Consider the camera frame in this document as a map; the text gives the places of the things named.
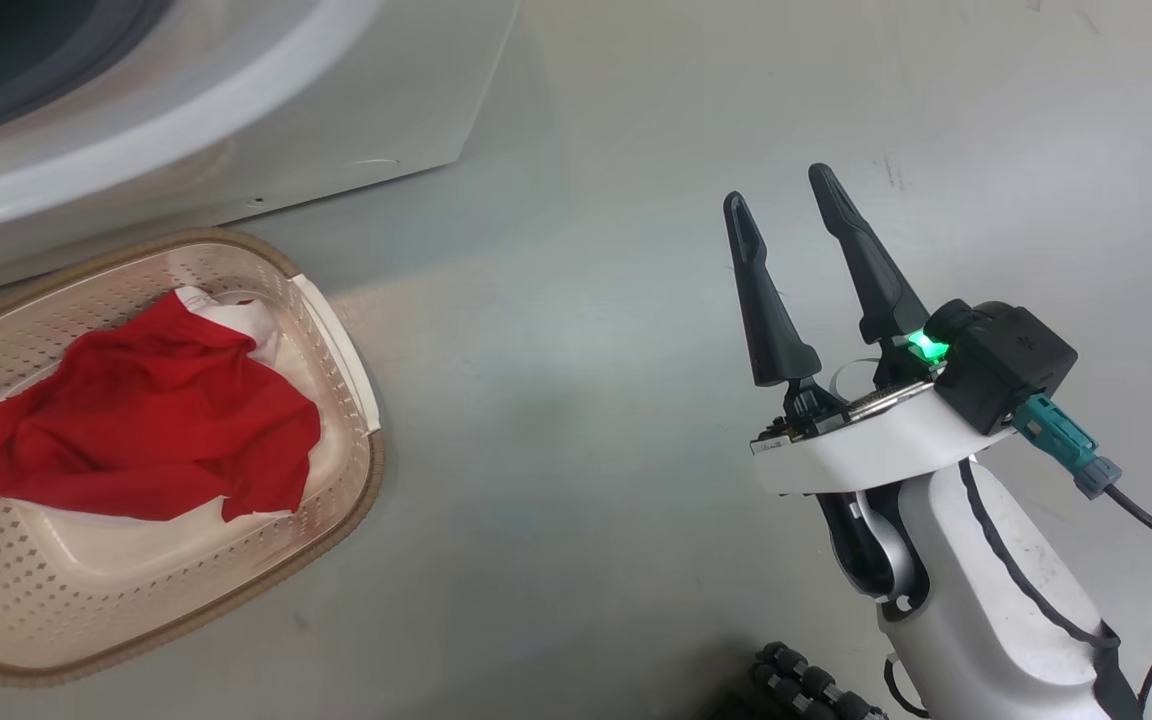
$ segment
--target green led light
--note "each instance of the green led light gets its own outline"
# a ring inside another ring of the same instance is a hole
[[[918,356],[919,359],[926,361],[929,364],[937,364],[945,357],[946,353],[950,350],[950,347],[943,342],[937,342],[932,338],[927,338],[923,331],[915,332],[909,336],[909,350],[914,355]]]

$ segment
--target basket rim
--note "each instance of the basket rim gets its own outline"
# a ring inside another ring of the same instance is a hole
[[[82,279],[86,279],[88,276],[141,260],[150,255],[189,245],[237,247],[270,262],[271,265],[274,265],[288,279],[301,275],[301,270],[297,268],[296,264],[291,263],[291,259],[288,259],[283,252],[275,250],[270,243],[252,236],[252,234],[234,232],[228,228],[188,229],[188,232],[175,232],[168,234],[168,236],[141,242],[137,245],[128,247],[126,250],[109,252],[100,256],[100,258],[88,260],[88,263],[74,265],[71,268],[60,270],[59,272],[38,278],[36,281],[29,282],[26,286],[20,287],[18,290],[10,291],[0,298],[0,318],[12,313],[12,311],[17,310],[20,306],[29,304],[29,302],[37,301],[41,296],[50,295],[53,291],[60,290],[60,288],[82,281]],[[134,657],[145,655],[146,652],[159,649],[164,644],[180,637],[184,637],[184,635],[211,623],[212,620],[217,620],[247,605],[247,602],[252,601],[257,596],[282,583],[283,579],[288,579],[294,574],[305,569],[306,566],[338,546],[340,541],[351,533],[362,523],[362,520],[365,518],[367,511],[376,505],[376,499],[380,495],[380,486],[384,483],[385,471],[385,445],[380,429],[372,430],[367,434],[367,444],[369,465],[367,477],[364,480],[364,492],[361,493],[348,514],[329,529],[328,532],[314,539],[314,541],[291,553],[290,556],[275,564],[274,568],[270,568],[265,573],[257,575],[257,577],[249,579],[248,583],[234,588],[233,591],[225,593],[214,601],[206,602],[206,605],[198,607],[197,611],[188,612],[188,614],[170,621],[168,624],[159,626],[159,628],[150,630],[150,632],[138,635],[136,638],[97,652],[94,655],[52,667],[20,667],[0,662],[0,685],[43,688],[69,683],[77,679],[85,679],[88,675],[132,660]]]
[[[253,234],[235,232],[228,228],[187,229],[187,232],[166,234],[166,236],[160,238],[136,243],[136,245],[128,247],[124,250],[108,252],[86,263],[79,263],[78,265],[69,266],[69,268],[56,270],[55,273],[41,275],[41,278],[37,278],[17,290],[9,291],[8,295],[0,297],[0,318],[1,316],[12,313],[12,311],[17,310],[20,306],[28,305],[29,302],[51,295],[53,291],[60,290],[60,288],[82,281],[82,279],[104,273],[106,270],[118,268],[120,265],[145,259],[151,255],[189,245],[237,247],[252,255],[260,256],[263,260],[274,265],[278,272],[283,273],[285,278],[291,279],[301,274],[301,268],[297,268],[296,263],[291,263],[291,258],[288,258],[287,255],[283,255],[282,251],[279,251],[268,242],[253,236]]]

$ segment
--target white cloth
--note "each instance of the white cloth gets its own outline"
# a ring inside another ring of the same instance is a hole
[[[179,287],[175,291],[180,304],[189,313],[210,319],[212,323],[243,333],[256,341],[256,350],[248,357],[262,365],[273,367],[278,357],[278,323],[264,302],[252,300],[241,305],[221,305],[214,297],[196,287]]]

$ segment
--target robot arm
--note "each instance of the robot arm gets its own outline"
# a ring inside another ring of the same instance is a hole
[[[1116,635],[973,462],[1016,434],[1016,414],[1055,392],[1078,356],[1023,306],[953,301],[929,316],[835,174],[813,165],[809,179],[844,250],[861,335],[881,348],[877,392],[849,404],[814,382],[820,361],[778,296],[753,215],[728,196],[755,382],[788,384],[785,416],[750,444],[760,483],[817,498],[846,577],[877,601],[879,628],[935,719],[1139,719]],[[1084,488],[1116,479],[1107,461],[1076,461]]]

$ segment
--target green object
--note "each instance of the green object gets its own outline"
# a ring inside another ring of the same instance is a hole
[[[919,356],[920,359],[926,361],[930,365],[940,364],[946,353],[950,350],[949,346],[927,338],[927,334],[923,331],[916,331],[914,334],[910,334],[908,340],[910,353]]]
[[[1030,445],[1055,457],[1087,498],[1101,495],[1123,477],[1123,470],[1114,461],[1096,454],[1101,444],[1043,393],[1016,410],[1015,427]]]

